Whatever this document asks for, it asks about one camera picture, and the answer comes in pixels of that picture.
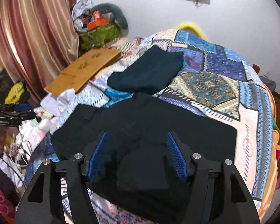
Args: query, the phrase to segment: blue gripper pad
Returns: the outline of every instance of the blue gripper pad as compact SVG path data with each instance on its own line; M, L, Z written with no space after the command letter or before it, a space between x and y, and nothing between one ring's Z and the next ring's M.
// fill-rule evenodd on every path
M104 132L101 140L99 141L99 144L97 145L89 161L89 171L87 174L87 179L89 181L91 181L93 177L98 173L99 167L101 166L102 161L104 160L104 154L108 146L108 143L109 143L109 135L107 132Z
M169 153L171 155L172 161L174 163L177 175L181 177L182 179L187 179L188 173L187 173L187 164L184 159L184 157L181 154L180 149L178 148L174 137L170 132L167 133L167 146Z

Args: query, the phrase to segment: pink bag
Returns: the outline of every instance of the pink bag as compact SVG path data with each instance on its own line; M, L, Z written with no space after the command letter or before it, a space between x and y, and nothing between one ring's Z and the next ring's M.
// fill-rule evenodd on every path
M15 217L15 208L11 204L11 202L5 198L4 194L0 190L0 213L6 218L14 218Z

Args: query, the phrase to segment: yellow toy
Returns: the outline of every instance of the yellow toy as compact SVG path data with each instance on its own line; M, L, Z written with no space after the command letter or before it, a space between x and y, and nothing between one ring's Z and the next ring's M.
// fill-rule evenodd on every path
M194 24L190 24L190 23L184 23L180 26L178 26L177 29L182 29L182 30L186 30L186 29L190 29L192 30L196 36L198 36L199 38L206 40L205 36L203 35L203 33L201 32L200 28L197 27Z

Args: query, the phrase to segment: clutter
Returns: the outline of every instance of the clutter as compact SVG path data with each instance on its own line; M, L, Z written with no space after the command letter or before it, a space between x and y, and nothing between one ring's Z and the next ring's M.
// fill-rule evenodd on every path
M32 152L35 150L41 137L36 131L37 128L31 125L32 121L25 121L19 126L20 134L17 134L15 138L15 144L21 147L28 153L26 158L29 161Z
M87 24L87 29L91 30L98 26L108 24L109 20L107 18L102 18L99 11L94 11L92 14L92 20Z
M120 54L120 50L116 49L92 49L61 71L45 90L60 95L73 88L78 93L90 78L100 69L112 64Z
M121 27L122 29L128 28L127 20L123 15L121 9L117 5L112 3L102 3L91 8L90 12L93 13L96 10L100 11L102 14L111 13L110 15L111 22L115 21L118 24L118 26Z
M80 18L75 19L74 27L76 29L83 29L83 26L84 26L83 21Z
M16 164L6 155L5 152L0 158L0 169L11 179L18 189L23 186L23 175Z
M88 51L93 48L101 48L106 43L121 37L120 29L115 23L98 26L87 32L78 32L81 49Z
M35 113L29 111L30 104L27 103L29 97L25 82L17 81L10 89L5 102L0 102L0 126L17 127L23 120L34 119Z
M37 116L40 116L42 118L51 119L53 117L53 114L47 112L42 106L34 108L33 111L36 113Z
M72 9L72 19L76 19L83 13L89 11L90 8L94 7L95 3L92 0L80 0L78 1Z

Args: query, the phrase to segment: cardboard sheet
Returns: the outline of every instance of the cardboard sheet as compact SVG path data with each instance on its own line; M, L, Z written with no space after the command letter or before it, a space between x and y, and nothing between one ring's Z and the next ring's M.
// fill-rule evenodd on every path
M45 90L56 96L70 88L78 93L89 79L100 69L114 63L120 54L121 51L117 49L92 49L61 71Z

